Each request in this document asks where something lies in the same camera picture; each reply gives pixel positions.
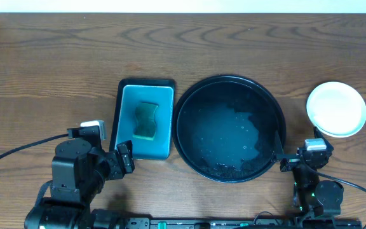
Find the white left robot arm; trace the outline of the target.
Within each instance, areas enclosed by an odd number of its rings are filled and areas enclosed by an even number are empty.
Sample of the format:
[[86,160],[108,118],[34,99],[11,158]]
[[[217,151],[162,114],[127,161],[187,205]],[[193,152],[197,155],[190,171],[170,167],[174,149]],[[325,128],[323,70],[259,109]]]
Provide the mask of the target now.
[[108,180],[134,170],[132,142],[105,152],[99,140],[77,138],[60,143],[52,161],[50,197],[38,194],[25,228],[125,228],[119,214],[91,209],[91,202]]

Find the mint plate with scribble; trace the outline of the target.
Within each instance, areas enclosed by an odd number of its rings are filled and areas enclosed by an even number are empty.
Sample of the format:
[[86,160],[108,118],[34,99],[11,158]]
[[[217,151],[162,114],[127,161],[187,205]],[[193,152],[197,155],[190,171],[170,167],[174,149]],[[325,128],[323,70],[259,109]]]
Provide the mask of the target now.
[[331,137],[358,133],[366,122],[366,103],[353,87],[338,81],[318,85],[310,93],[306,111],[311,123]]

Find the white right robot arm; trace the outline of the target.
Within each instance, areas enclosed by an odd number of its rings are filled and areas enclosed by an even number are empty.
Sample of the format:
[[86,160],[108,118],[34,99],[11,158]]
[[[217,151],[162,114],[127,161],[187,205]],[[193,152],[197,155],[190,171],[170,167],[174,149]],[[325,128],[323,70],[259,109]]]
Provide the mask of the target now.
[[277,218],[268,211],[252,219],[130,218],[130,228],[336,228],[344,188],[338,181],[321,180],[318,169],[329,161],[333,147],[318,133],[293,155],[284,153],[282,128],[198,127],[177,129],[173,137],[181,157],[204,177],[222,183],[250,181],[274,163],[294,178],[293,201],[298,212]]

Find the green scouring sponge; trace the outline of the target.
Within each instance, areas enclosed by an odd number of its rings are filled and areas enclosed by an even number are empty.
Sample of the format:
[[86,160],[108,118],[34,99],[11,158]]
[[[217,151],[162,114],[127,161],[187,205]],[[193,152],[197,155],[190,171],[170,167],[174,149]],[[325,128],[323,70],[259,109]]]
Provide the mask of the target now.
[[155,121],[157,108],[157,104],[147,102],[139,102],[137,104],[134,111],[136,127],[134,129],[133,136],[135,138],[148,141],[154,140],[157,132],[157,125]]

